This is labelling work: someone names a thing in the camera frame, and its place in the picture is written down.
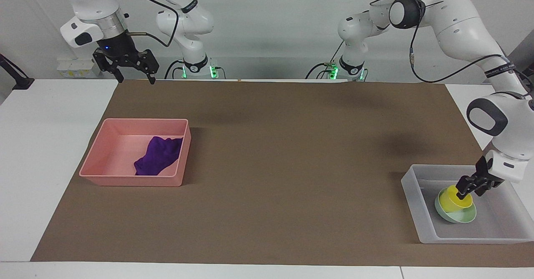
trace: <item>white table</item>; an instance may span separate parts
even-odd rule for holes
[[[534,277],[534,268],[402,267],[401,269],[404,279],[530,279]]]
[[[0,106],[0,261],[4,261],[0,277],[402,278],[399,267],[28,262],[116,86],[114,80],[36,80],[29,90],[11,93]],[[493,91],[487,85],[448,85],[448,89],[464,117],[471,100]],[[473,133],[484,148],[490,137],[474,128]],[[25,168],[25,161],[31,161],[32,168]],[[534,181],[521,186],[519,196],[534,215],[534,199],[528,196]],[[405,279],[442,272],[440,268],[402,270]],[[534,277],[534,269],[502,269],[511,275],[518,271]]]

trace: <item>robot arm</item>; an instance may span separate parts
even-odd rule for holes
[[[60,31],[72,47],[81,47],[97,42],[99,48],[93,53],[102,71],[112,73],[122,82],[119,66],[135,68],[144,72],[150,83],[155,82],[159,64],[152,51],[137,51],[135,43],[128,35],[126,22],[115,0],[69,0],[75,17],[64,24]]]
[[[208,34],[214,28],[212,15],[199,5],[198,0],[167,0],[179,7],[180,23],[174,40],[179,44],[186,67],[185,75],[212,74],[211,59],[204,51],[204,44],[197,35]],[[169,10],[158,13],[160,31],[171,36],[176,15]]]
[[[350,25],[355,19],[357,25]],[[463,199],[473,191],[482,196],[504,180],[520,182],[534,156],[529,131],[534,127],[534,102],[526,99],[515,66],[490,36],[471,0],[374,1],[368,13],[340,22],[339,33],[347,45],[339,59],[340,75],[358,76],[368,51],[363,40],[385,32],[390,25],[399,29],[430,26],[443,53],[479,66],[497,91],[474,100],[467,110],[469,122],[494,138],[492,148],[477,162],[476,173],[459,180],[458,197]],[[410,63],[413,68],[413,49]]]
[[[75,17],[61,27],[61,34],[72,47],[81,47],[97,42],[99,48],[93,57],[102,71],[115,75],[119,82],[122,76],[119,66],[141,70],[155,82],[155,73],[159,64],[153,53],[147,49],[138,52],[126,28],[126,22],[115,0],[69,0],[73,6]],[[211,74],[214,70],[211,59],[204,51],[204,45],[196,35],[207,34],[213,30],[214,24],[210,13],[198,5],[197,0],[167,0],[179,7],[180,22],[174,34],[183,53],[183,62],[190,74]],[[157,23],[160,30],[172,36],[177,23],[177,15],[169,10],[158,13]]]

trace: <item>tabletop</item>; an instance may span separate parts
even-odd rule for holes
[[[117,83],[114,80],[37,80],[31,89],[14,91],[0,106],[0,261],[29,261],[48,222],[59,203],[69,180],[82,158],[89,138],[95,130]],[[450,94],[465,117],[469,102],[492,93],[489,85],[447,85]],[[471,127],[481,148],[491,139]],[[21,167],[32,161],[32,167]],[[527,170],[534,174],[532,166]],[[42,182],[29,182],[38,174]],[[522,182],[517,193],[527,210],[534,216],[534,182]],[[104,262],[26,262],[0,264],[0,274],[25,277],[25,272],[43,277],[58,277],[79,271],[98,275],[114,269],[122,274],[160,274],[179,270],[192,278],[224,277],[226,271],[239,278],[247,271],[265,273],[268,277],[348,278],[365,275],[367,278],[401,278],[398,267],[305,267],[305,266],[223,266],[202,264],[107,264]],[[500,274],[498,271],[475,269],[481,274]],[[403,268],[404,278],[423,278],[425,274],[440,274],[440,268]],[[506,274],[523,277],[530,269],[503,269]]]

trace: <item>pink plastic bin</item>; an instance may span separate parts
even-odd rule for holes
[[[157,176],[136,176],[134,162],[154,137],[183,138],[180,156]],[[100,186],[180,186],[191,133],[187,119],[116,119],[102,123],[80,176]]]

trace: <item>light green bowl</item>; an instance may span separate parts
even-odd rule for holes
[[[439,192],[439,195],[441,195],[446,188],[442,189]],[[471,207],[455,211],[455,212],[445,212],[443,208],[441,207],[441,203],[439,202],[439,195],[434,200],[434,206],[436,207],[436,211],[444,220],[451,222],[451,223],[461,223],[461,224],[467,224],[473,222],[476,218],[476,207],[475,203],[471,205]]]

